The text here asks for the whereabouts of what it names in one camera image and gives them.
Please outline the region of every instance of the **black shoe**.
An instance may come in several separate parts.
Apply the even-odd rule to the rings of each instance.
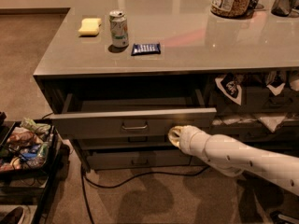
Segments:
[[[8,213],[1,221],[0,224],[21,224],[24,220],[25,213],[22,207],[17,207]]]

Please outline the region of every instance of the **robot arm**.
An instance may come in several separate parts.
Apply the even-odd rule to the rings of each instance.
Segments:
[[[209,135],[194,126],[177,126],[168,134],[182,152],[196,156],[224,175],[248,171],[299,196],[299,159],[247,146],[234,138]]]

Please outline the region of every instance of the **gray tabletop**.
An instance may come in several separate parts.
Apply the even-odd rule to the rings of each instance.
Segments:
[[[274,0],[249,19],[210,12],[211,0],[77,0],[35,71],[36,76],[106,75],[299,67],[299,18],[271,14]],[[130,45],[111,52],[108,14],[122,9]],[[100,34],[80,37],[84,18]],[[160,55],[131,56],[134,43],[160,43]]]

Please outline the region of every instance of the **soda can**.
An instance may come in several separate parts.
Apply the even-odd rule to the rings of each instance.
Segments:
[[[109,14],[112,45],[124,48],[129,45],[127,18],[123,11],[113,10]]]

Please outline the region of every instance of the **concrete floor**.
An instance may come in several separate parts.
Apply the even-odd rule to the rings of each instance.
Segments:
[[[0,16],[0,109],[7,120],[41,119],[51,112],[32,74],[63,18],[63,14]],[[68,177],[60,182],[41,223],[90,223],[80,161],[72,148],[69,160]],[[92,171],[87,177],[111,186],[148,171],[190,174],[202,168]],[[249,174],[230,178],[207,169],[194,177],[144,175],[116,189],[85,186],[94,223],[272,223],[269,214],[275,210],[299,217],[296,196]]]

